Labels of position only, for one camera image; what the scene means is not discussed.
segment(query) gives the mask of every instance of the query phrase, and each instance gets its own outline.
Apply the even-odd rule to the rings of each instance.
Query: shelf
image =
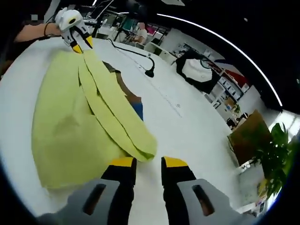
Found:
[[[233,101],[235,102],[235,103],[237,103],[238,102],[238,99],[235,99],[235,97],[232,95],[232,93],[230,93],[229,92],[229,90],[220,82],[220,81],[218,81],[218,83],[219,84],[221,84],[223,87],[224,87],[224,89],[225,89],[225,92],[233,99]]]
[[[226,78],[228,78],[229,80],[231,80],[231,81],[238,87],[238,89],[242,92],[242,94],[244,94],[242,88],[235,82],[234,79],[232,79],[232,78],[230,77],[229,74],[227,74],[225,71],[223,72],[223,74],[226,74]]]

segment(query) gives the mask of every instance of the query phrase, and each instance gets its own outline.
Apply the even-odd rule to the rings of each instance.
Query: white wall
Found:
[[[45,14],[44,22],[47,22],[50,19],[50,17],[54,15],[55,10],[56,10],[57,6],[59,5],[59,3],[60,3],[60,0],[52,0],[51,1],[51,4]]]
[[[288,130],[290,140],[295,135],[300,138],[300,115],[294,114],[289,111],[283,111],[269,128],[273,128],[276,123],[285,125],[285,128]]]
[[[208,47],[204,43],[174,28],[172,28],[170,32],[164,37],[164,40],[160,45],[160,47],[166,49],[169,52],[172,52],[178,46],[178,44],[182,44],[182,43],[187,43],[189,46],[193,47],[200,53],[203,53],[206,49],[208,49],[212,52],[211,55],[215,59],[224,59],[222,55],[220,55],[219,53],[217,53],[215,50]]]
[[[238,101],[241,113],[251,114],[256,109],[263,117],[263,120],[269,127],[280,114],[280,112],[268,109],[261,99],[258,90],[251,86],[251,88]]]

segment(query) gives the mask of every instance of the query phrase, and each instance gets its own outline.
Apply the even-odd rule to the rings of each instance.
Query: human arm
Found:
[[[144,41],[144,37],[142,37],[142,36],[137,36],[137,37],[135,37],[134,39],[133,39],[133,42],[138,42],[138,43],[142,43],[143,41]]]
[[[30,41],[36,38],[41,38],[44,36],[44,31],[46,35],[60,35],[61,31],[55,23],[49,23],[46,27],[46,23],[42,23],[36,26],[25,25],[23,29],[15,37],[15,42]]]

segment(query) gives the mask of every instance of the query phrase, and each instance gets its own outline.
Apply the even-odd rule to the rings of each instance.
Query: table surface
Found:
[[[236,167],[228,154],[226,138],[231,131],[203,94],[156,55],[152,54],[155,76],[149,78],[141,67],[150,68],[149,59],[121,53],[105,40],[93,42],[99,58],[120,70],[128,88],[142,97],[144,122],[158,142],[156,157],[137,165],[129,224],[168,224],[161,185],[162,156],[186,161],[196,177],[224,192],[234,208],[240,207]],[[148,55],[135,47],[116,45]],[[35,216],[59,210],[77,188],[42,188],[31,153],[36,99],[47,68],[59,50],[71,51],[60,37],[35,42],[0,82],[1,162],[15,191]],[[63,87],[58,83],[55,88]]]

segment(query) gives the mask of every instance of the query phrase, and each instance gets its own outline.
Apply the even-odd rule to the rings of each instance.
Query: black cable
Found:
[[[205,67],[205,66],[203,65],[204,62],[209,62],[209,60],[203,60],[203,59],[201,59],[201,60],[200,60],[200,64],[201,64],[201,66],[202,66],[203,68],[205,68],[205,69],[211,69],[211,67]]]
[[[56,13],[54,13],[47,21],[46,23],[50,23],[50,20],[56,15]]]
[[[151,78],[154,77],[154,67],[155,67],[155,62],[154,62],[154,60],[153,60],[150,56],[146,56],[146,55],[143,55],[143,54],[140,54],[140,53],[138,53],[138,52],[134,52],[134,51],[131,51],[131,50],[128,50],[128,49],[125,49],[125,48],[117,47],[117,46],[114,45],[113,41],[112,41],[111,39],[109,39],[109,38],[106,39],[106,40],[110,41],[110,43],[113,45],[114,48],[118,48],[118,49],[121,49],[121,50],[124,50],[124,51],[127,51],[127,52],[131,52],[131,53],[134,53],[134,54],[137,54],[137,55],[140,55],[140,56],[143,56],[143,57],[145,57],[145,58],[150,59],[151,62],[152,62],[152,67],[151,67],[151,69],[146,70],[146,71],[145,71],[145,74],[146,74],[148,77],[151,77]]]

